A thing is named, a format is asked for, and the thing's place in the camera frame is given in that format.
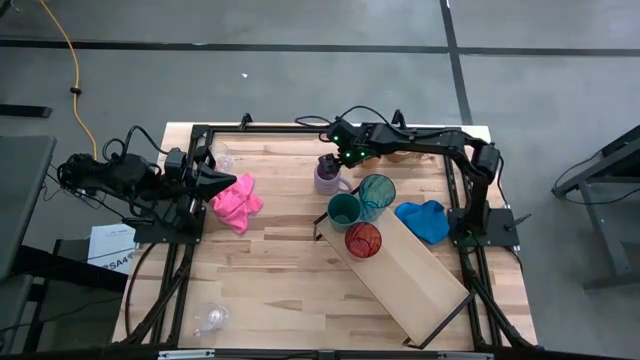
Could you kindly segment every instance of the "concrete floor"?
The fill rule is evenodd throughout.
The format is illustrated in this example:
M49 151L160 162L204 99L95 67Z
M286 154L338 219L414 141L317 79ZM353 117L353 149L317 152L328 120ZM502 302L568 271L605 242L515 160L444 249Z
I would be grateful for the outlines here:
M0 20L0 36L60 36L34 1ZM446 45L437 0L50 0L74 39L248 44ZM460 46L638 48L640 3L450 0ZM160 139L168 121L289 121L367 104L412 123L460 124L448 55L277 52L78 52L83 119L103 144L132 124ZM0 119L0 135L53 134L54 164L90 143L75 123L67 50L0 48L0 100L53 107L49 120ZM550 194L555 178L639 123L640 58L462 56L473 122L506 160L539 343L640 357L640 287L585 293L609 274L579 205ZM370 120L362 116L355 120ZM144 141L131 149L156 155ZM629 202L637 202L632 196ZM116 222L73 198L39 202L26 242L50 250Z

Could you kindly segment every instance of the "butcher block tabletop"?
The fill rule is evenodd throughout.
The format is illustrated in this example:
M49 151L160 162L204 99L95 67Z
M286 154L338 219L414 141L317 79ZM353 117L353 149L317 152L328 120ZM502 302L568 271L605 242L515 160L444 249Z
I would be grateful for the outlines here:
M193 125L168 123L162 148L186 151ZM489 140L487 127L462 129ZM315 134L219 133L214 142L229 147L234 164L227 172L254 177L253 194L264 205L250 216L249 229L243 235L235 234L208 211L202 241L195 250L179 346L407 349L402 346L407 334L358 276L327 241L313 241L313 221L326 211L329 199L315 193L313 171L318 157L335 153L336 146L320 142ZM343 168L341 172L354 186L371 173L391 178L397 191L392 208L407 201L421 204L427 200L437 200L445 208L451 206L444 161L439 155L401 163L383 158L375 169ZM456 173L458 188L462 189L457 168ZM491 207L503 205L495 182L488 199ZM145 248L136 252L136 261ZM458 252L451 243L445 240L428 248L461 282ZM132 328L158 297L167 250L168 245L158 244L140 267L130 302ZM496 302L522 336L537 343L518 262L505 249L485 251ZM170 328L174 299L167 306L162 340ZM479 298L477 301L483 335L489 342L487 313ZM229 318L217 332L195 336L196 316L210 303L224 306ZM124 337L123 303L113 341ZM466 308L426 349L473 349Z

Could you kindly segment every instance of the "pink cloth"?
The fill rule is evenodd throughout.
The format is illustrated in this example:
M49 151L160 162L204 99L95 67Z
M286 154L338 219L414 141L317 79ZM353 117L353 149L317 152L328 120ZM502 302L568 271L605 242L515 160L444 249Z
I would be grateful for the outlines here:
M262 208L262 200L251 194L253 184L253 177L244 174L211 199L211 206L218 220L231 226L238 234L247 231L249 214L257 213Z

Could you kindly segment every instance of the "teal cup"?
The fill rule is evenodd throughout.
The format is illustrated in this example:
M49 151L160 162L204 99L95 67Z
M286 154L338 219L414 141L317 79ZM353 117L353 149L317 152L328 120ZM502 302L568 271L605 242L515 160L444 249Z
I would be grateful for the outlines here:
M337 232L347 232L360 217L360 200L347 193L337 194L329 200L327 215L331 227Z
M396 187L393 181L381 174L371 174L360 182L360 219L373 222L393 203L396 198Z

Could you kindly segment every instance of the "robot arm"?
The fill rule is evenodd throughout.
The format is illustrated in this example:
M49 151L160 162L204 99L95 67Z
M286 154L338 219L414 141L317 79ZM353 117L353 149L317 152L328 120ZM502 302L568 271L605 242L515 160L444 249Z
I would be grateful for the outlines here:
M236 177L216 172L204 146L194 154L171 149L163 169L127 153L127 147L104 163L89 154L71 155L58 167L60 185L89 195L104 192L128 203L132 217L123 222L136 229L136 242L197 243L205 216L201 203L235 183Z
M405 129L400 130L386 123L351 125L338 117L326 128L327 138L338 146L337 158L331 154L321 158L321 166L337 173L341 166L353 168L373 156L395 151L440 154L451 157L462 174L472 182L471 200L467 203L464 218L458 231L470 231L484 235L487 230L489 204L486 200L489 185L493 182L500 151L493 144L474 138L457 129ZM471 159L465 146L473 148Z

